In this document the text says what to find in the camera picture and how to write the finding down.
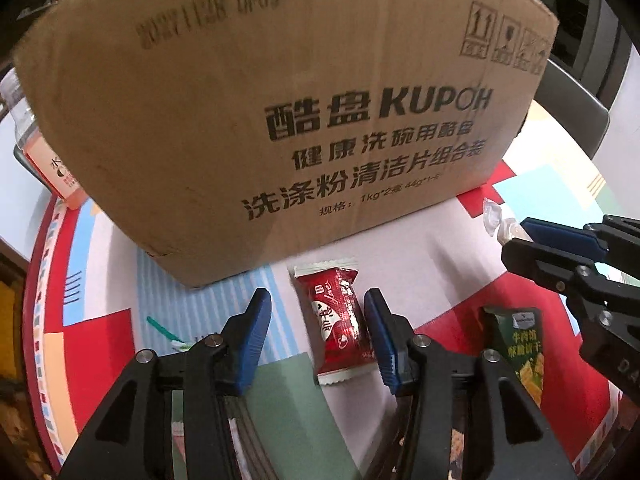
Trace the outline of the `green beef cracker packet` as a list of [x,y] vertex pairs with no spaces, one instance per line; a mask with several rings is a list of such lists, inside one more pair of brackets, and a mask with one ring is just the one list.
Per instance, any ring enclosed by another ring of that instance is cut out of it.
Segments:
[[497,350],[538,406],[544,392],[544,330],[537,308],[487,306],[480,311],[485,347]]

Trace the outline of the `green lollipop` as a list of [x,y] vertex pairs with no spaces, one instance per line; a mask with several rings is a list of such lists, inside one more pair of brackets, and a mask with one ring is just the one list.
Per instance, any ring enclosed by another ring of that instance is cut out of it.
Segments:
[[175,351],[187,352],[192,348],[192,344],[190,342],[186,342],[180,339],[176,334],[157,322],[155,318],[152,318],[152,316],[147,316],[145,318],[145,321],[149,324],[149,326],[154,328],[157,333],[160,333],[165,339],[167,339],[171,345],[171,348],[173,348]]

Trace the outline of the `small red candy packet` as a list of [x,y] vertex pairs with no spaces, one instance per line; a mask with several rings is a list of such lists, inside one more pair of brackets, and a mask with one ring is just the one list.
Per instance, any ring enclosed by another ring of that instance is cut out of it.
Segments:
[[375,364],[371,338],[354,283],[354,259],[334,259],[293,266],[293,278],[303,287],[317,318],[323,340],[317,370],[320,386],[332,386],[370,372]]

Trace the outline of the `white wrapped candy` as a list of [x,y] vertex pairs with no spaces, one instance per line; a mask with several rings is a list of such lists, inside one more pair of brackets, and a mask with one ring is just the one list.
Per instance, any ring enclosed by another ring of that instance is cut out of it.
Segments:
[[506,204],[500,205],[489,198],[483,200],[483,224],[486,232],[502,246],[510,240],[532,241],[521,223],[515,219],[513,210]]

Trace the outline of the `dark grey dining chair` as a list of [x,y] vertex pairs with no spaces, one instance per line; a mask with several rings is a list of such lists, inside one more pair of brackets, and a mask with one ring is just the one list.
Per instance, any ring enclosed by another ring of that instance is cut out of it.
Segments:
[[534,100],[593,159],[608,131],[608,109],[552,60],[547,62]]

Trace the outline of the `plastic bottle orange drink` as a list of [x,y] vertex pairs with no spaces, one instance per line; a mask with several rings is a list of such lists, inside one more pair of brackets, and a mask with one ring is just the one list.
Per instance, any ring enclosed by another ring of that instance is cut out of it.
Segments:
[[14,68],[2,78],[1,96],[14,121],[17,148],[56,197],[68,208],[79,209],[88,195],[41,133]]

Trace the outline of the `brown cardboard box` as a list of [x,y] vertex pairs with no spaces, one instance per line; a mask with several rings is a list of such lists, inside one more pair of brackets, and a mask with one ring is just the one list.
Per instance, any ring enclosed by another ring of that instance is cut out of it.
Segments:
[[540,0],[62,0],[13,63],[88,195],[200,287],[481,186],[557,28]]

